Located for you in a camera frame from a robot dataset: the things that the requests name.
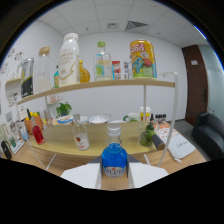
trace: canned drink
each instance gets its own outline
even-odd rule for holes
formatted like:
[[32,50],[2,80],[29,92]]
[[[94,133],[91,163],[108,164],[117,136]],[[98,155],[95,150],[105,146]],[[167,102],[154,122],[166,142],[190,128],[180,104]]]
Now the canned drink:
[[156,60],[152,44],[147,40],[130,43],[133,78],[157,78]]
[[34,59],[27,58],[22,65],[21,96],[33,95],[33,65]]

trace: door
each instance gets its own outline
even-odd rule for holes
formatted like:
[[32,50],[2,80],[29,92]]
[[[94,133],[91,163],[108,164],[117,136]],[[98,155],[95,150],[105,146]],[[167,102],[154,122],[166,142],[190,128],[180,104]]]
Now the door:
[[185,121],[193,125],[199,113],[207,111],[207,73],[200,49],[197,45],[182,48],[188,80],[188,98]]

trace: air vent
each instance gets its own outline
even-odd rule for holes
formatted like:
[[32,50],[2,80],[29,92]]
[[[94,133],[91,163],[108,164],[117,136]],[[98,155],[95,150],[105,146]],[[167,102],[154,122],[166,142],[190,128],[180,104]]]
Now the air vent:
[[117,23],[108,23],[107,29],[116,29],[118,27]]
[[129,21],[128,25],[126,27],[127,32],[141,33],[141,34],[147,34],[149,29],[150,29],[149,24],[138,23],[138,22],[133,22],[133,21]]

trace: wooden shelf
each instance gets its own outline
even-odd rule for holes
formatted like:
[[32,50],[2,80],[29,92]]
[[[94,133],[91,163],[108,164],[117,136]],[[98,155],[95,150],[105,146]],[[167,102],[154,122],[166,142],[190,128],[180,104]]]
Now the wooden shelf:
[[10,79],[6,82],[6,86],[12,83],[17,83],[17,82],[21,82],[21,78],[17,78],[17,79]]
[[80,83],[80,84],[74,84],[74,85],[67,85],[67,86],[51,89],[42,93],[38,93],[35,95],[24,97],[21,101],[18,102],[18,105],[28,102],[30,100],[43,97],[43,96],[72,91],[72,90],[106,87],[106,86],[128,86],[128,85],[163,86],[163,87],[174,88],[175,82],[158,81],[156,79],[149,79],[149,78],[138,78],[134,80],[108,80],[108,81]]
[[[121,123],[122,146],[128,154],[149,153],[158,151],[152,143],[151,147],[143,147],[138,144],[138,136],[141,134],[139,125],[145,125],[147,122],[127,122]],[[42,131],[45,143],[38,145],[36,140],[31,142],[35,148],[43,149],[56,154],[73,155],[77,157],[97,157],[107,145],[107,124],[89,124],[86,125],[90,148],[80,151],[76,148],[73,138],[73,125],[51,125]]]
[[47,103],[48,105],[50,105],[50,104],[54,104],[54,103],[57,103],[57,102],[59,102],[59,101],[61,101],[61,100],[63,100],[63,99],[58,99],[58,100],[55,100],[54,102],[49,102],[49,103]]

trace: stack of papers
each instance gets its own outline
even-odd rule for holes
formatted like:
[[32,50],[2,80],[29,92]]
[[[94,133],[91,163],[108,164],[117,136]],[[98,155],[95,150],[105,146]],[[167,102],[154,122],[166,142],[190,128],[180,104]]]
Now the stack of papers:
[[[169,131],[170,128],[164,127],[160,128],[157,132],[157,135],[165,144],[168,139]],[[195,147],[186,138],[184,138],[175,129],[173,129],[170,138],[170,143],[168,145],[168,150],[170,154],[174,157],[174,159],[182,159],[192,153],[195,150]]]

